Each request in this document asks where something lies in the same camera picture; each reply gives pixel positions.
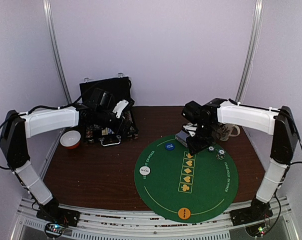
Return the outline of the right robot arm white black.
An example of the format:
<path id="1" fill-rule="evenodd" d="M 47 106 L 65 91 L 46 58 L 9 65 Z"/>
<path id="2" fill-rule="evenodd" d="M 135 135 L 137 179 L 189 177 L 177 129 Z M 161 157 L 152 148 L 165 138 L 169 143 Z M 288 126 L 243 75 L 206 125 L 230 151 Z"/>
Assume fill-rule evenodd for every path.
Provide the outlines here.
<path id="1" fill-rule="evenodd" d="M 190 101 L 181 115 L 188 120 L 183 126 L 187 137 L 185 143 L 191 154 L 197 154 L 215 141 L 214 128 L 222 125 L 237 125 L 267 137 L 269 164 L 247 216 L 259 220 L 269 208 L 292 165 L 302 165 L 302 140 L 293 113 L 288 106 L 256 107 L 232 99 L 214 98 L 203 105 Z"/>

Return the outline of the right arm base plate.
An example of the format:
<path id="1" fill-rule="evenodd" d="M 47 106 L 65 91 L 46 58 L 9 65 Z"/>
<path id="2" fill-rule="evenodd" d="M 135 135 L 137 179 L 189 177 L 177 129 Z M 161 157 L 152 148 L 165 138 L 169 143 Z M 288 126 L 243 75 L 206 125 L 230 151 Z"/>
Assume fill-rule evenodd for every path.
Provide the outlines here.
<path id="1" fill-rule="evenodd" d="M 273 216 L 273 212 L 270 208 L 261 211 L 250 206 L 246 208 L 235 209 L 230 212 L 231 221 L 234 226 L 243 224 L 245 225 L 259 220 L 264 220 L 264 218 L 267 216 Z"/>

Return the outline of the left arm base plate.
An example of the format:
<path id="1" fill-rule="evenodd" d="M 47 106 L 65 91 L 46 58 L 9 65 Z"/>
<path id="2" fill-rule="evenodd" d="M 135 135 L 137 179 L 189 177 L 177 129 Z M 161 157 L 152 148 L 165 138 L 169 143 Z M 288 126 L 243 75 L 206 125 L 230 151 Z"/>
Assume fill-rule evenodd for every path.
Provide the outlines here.
<path id="1" fill-rule="evenodd" d="M 66 227 L 76 227 L 80 218 L 80 212 L 70 209 L 58 208 L 57 214 L 44 213 L 43 210 L 39 210 L 36 217 L 46 221 L 58 223 Z"/>

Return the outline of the deck of cards clear box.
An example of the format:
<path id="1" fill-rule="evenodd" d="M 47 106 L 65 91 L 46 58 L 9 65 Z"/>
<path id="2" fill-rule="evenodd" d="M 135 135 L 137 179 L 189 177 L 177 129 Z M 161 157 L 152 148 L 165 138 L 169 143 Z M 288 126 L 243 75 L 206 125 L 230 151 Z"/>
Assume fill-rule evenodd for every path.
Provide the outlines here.
<path id="1" fill-rule="evenodd" d="M 184 147 L 188 147 L 187 146 L 187 142 L 186 139 L 189 137 L 189 134 L 184 132 L 183 130 L 181 130 L 180 132 L 178 132 L 175 135 L 175 139 L 180 142 Z"/>

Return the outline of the white dealer button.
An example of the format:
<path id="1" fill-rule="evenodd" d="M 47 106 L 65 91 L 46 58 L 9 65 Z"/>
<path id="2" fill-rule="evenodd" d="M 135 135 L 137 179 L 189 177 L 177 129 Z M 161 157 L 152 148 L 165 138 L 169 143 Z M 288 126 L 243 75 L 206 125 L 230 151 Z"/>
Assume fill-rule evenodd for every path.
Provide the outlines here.
<path id="1" fill-rule="evenodd" d="M 139 173 L 142 176 L 147 176 L 148 174 L 150 174 L 150 172 L 151 172 L 151 169 L 146 165 L 139 168 Z"/>

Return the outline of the blue small blind button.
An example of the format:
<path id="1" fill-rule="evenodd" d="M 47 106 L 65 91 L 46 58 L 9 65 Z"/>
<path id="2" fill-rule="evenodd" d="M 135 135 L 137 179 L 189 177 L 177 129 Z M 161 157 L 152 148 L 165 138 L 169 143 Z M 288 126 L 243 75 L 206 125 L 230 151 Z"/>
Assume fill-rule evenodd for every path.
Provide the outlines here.
<path id="1" fill-rule="evenodd" d="M 172 150 L 175 149 L 175 145 L 174 145 L 173 143 L 171 143 L 171 142 L 166 143 L 166 144 L 164 145 L 164 147 L 165 147 L 165 149 L 166 149 L 167 151 L 172 151 Z"/>

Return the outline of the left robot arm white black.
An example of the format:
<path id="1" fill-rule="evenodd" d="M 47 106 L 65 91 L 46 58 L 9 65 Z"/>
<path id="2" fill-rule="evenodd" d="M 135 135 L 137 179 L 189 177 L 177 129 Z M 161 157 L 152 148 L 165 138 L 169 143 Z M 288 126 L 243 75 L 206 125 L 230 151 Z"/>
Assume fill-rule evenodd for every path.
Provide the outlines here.
<path id="1" fill-rule="evenodd" d="M 129 130 L 124 111 L 133 103 L 130 91 L 117 88 L 114 93 L 109 93 L 95 89 L 93 95 L 99 100 L 88 105 L 76 99 L 64 106 L 38 105 L 24 113 L 11 110 L 0 125 L 0 149 L 7 161 L 7 166 L 0 166 L 0 169 L 11 170 L 17 176 L 35 198 L 43 214 L 52 222 L 58 222 L 63 212 L 33 168 L 28 144 L 38 147 L 40 143 L 32 141 L 32 138 L 63 128 L 77 127 L 85 122 L 102 129 L 110 128 L 118 139 L 122 139 Z"/>

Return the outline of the orange big blind button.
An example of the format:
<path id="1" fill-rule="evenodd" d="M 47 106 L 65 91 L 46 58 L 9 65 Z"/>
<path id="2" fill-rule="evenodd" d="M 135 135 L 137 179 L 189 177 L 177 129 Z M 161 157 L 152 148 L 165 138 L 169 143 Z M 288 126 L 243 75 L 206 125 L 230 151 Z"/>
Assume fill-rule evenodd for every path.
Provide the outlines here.
<path id="1" fill-rule="evenodd" d="M 191 217 L 190 209 L 182 207 L 178 210 L 178 217 L 182 220 L 187 220 Z"/>

